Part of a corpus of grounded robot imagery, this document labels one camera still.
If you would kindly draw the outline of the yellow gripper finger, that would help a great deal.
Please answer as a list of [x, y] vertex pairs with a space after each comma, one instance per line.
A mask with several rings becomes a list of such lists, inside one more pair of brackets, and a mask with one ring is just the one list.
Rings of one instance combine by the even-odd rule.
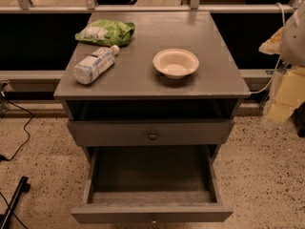
[[277, 30], [267, 41], [262, 43], [258, 50], [265, 54], [280, 54], [280, 43], [283, 29]]
[[263, 109], [262, 125], [274, 130], [284, 124], [305, 102], [305, 68], [276, 71]]

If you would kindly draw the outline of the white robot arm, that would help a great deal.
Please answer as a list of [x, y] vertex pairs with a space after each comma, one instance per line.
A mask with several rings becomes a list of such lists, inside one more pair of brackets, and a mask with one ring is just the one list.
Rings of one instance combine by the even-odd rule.
[[278, 54], [281, 60], [292, 65], [287, 72], [276, 73], [271, 83], [263, 124], [273, 129], [286, 122], [305, 102], [305, 3], [258, 50]]

